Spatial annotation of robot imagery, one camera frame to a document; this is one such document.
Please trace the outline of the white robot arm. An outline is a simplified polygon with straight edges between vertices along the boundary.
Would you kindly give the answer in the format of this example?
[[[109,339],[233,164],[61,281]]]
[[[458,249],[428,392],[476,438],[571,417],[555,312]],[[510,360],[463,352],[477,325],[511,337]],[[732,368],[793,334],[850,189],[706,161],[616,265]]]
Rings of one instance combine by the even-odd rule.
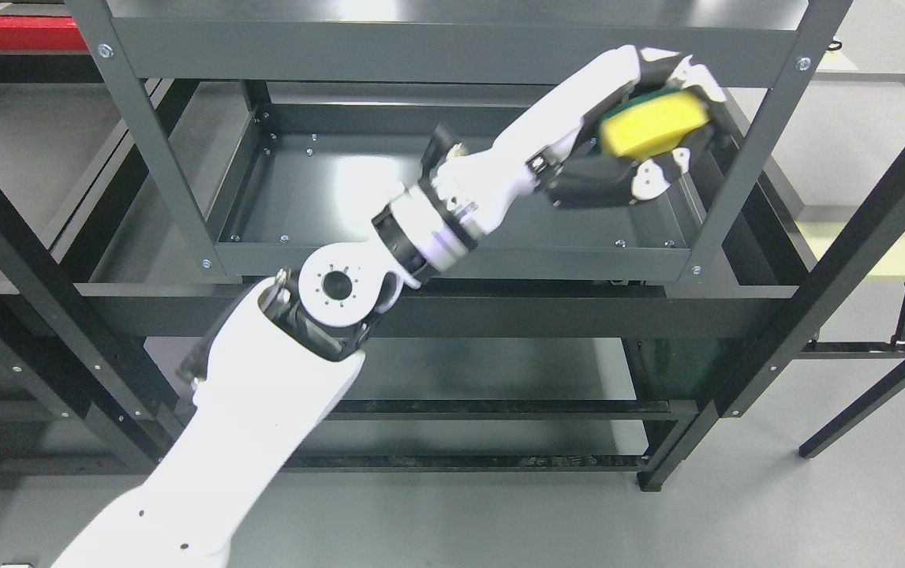
[[[473,251],[533,190],[539,150],[508,129],[488,150],[432,136],[416,183],[359,242],[312,253],[236,299],[184,362],[196,413],[145,482],[105,506],[58,567],[225,567],[235,533],[365,363],[374,321]]]

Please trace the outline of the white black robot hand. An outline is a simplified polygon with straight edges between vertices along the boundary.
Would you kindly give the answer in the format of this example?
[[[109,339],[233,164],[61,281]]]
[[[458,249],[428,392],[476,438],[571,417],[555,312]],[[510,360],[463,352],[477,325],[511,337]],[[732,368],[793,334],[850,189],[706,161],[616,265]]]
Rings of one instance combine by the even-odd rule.
[[[647,159],[600,151],[596,128],[608,111],[668,89],[693,92],[708,105],[709,123],[673,150]],[[535,192],[564,208],[644,204],[664,195],[695,159],[727,139],[726,100],[718,80],[693,55],[632,44],[612,48],[534,103],[487,151],[439,166],[429,185],[436,209],[453,230],[480,240],[517,198]]]

